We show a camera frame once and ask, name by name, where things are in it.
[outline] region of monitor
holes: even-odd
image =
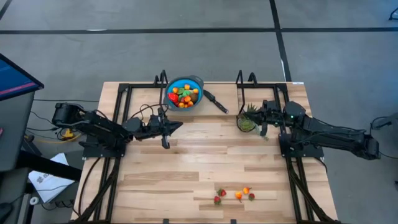
[[[0,101],[43,88],[43,83],[0,54]]]

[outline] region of black floor stripe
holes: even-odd
[[[6,3],[4,3],[4,6],[0,10],[0,20],[2,19],[2,17],[6,13],[6,11],[7,11],[8,7],[10,6],[11,2],[12,2],[12,0],[7,0]]]
[[[289,63],[287,62],[285,44],[280,29],[278,10],[276,9],[275,0],[269,0],[269,4],[271,5],[272,18],[274,19],[275,34],[276,34],[276,39],[278,41],[280,59],[282,60],[282,66],[284,69],[285,81],[291,82],[292,76],[290,74]]]
[[[281,31],[282,32],[398,32],[398,27],[282,28]]]
[[[106,29],[106,30],[0,30],[0,34],[186,34],[186,33],[259,33],[275,32],[266,27],[215,27],[171,29]]]

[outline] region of blue bowl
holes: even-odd
[[[177,106],[174,105],[174,103],[169,100],[169,98],[167,97],[168,93],[172,93],[173,92],[173,88],[183,88],[185,86],[185,84],[190,85],[191,89],[198,89],[198,100],[197,102],[188,108],[179,108]],[[166,94],[165,94],[165,98],[164,98],[164,103],[167,104],[169,106],[169,109],[172,111],[188,111],[188,110],[192,110],[192,108],[196,107],[196,105],[199,104],[199,102],[201,101],[202,97],[203,97],[203,86],[204,86],[204,82],[201,78],[191,75],[189,77],[180,77],[180,78],[176,78],[174,80],[172,80],[171,82],[169,82],[169,84],[167,84],[166,86]]]

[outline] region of wooden table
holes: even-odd
[[[118,85],[106,82],[103,86],[98,109],[109,118],[113,117]],[[287,83],[287,87],[290,100],[300,103],[311,116],[304,85]],[[112,223],[161,223],[164,218],[170,223],[229,223],[231,219],[238,223],[295,223],[286,163],[277,140],[279,129],[269,126],[267,141],[255,131],[242,133],[236,127],[241,90],[233,83],[214,82],[206,82],[205,89],[211,90],[229,114],[223,114],[204,98],[198,111],[167,112],[170,120],[184,122],[170,137],[170,149],[162,148],[160,138],[130,143],[121,162]],[[263,100],[274,99],[270,89],[245,89],[245,95],[246,104],[258,107]],[[159,103],[159,89],[133,89],[129,115],[143,103]],[[94,161],[85,162],[75,209],[81,185]],[[88,179],[83,209],[97,194],[103,161],[97,163]],[[303,158],[303,163],[310,193],[326,214],[337,219],[325,168],[313,158]],[[240,203],[234,193],[246,186],[252,187],[256,199],[251,202],[244,197]],[[220,188],[227,195],[222,205],[216,206],[213,198]],[[306,219],[301,193],[299,197]],[[104,198],[101,218],[105,217],[108,196]]]

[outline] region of floor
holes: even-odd
[[[284,48],[275,32],[258,30],[132,34],[133,29],[272,29],[270,2],[276,2]],[[398,21],[387,20],[396,1],[0,0],[0,8],[3,4],[0,52],[44,83],[36,99],[98,100],[105,81],[151,81],[162,69],[170,78],[194,74],[206,81],[232,81],[241,69],[260,81],[305,82],[313,115],[336,125],[368,129],[373,118],[398,111],[398,30],[387,28],[398,27]],[[87,31],[102,29],[117,34]],[[54,102],[35,101],[32,111],[51,118],[53,107]],[[31,116],[29,127],[49,126]],[[398,157],[391,127],[373,134],[383,153]],[[68,152],[70,163],[82,166],[81,147],[75,143],[37,146],[46,157]],[[333,149],[325,149],[325,159],[341,221],[396,223],[397,160],[369,162]],[[75,194],[71,187],[62,198]],[[67,222],[71,212],[35,207],[33,223]]]

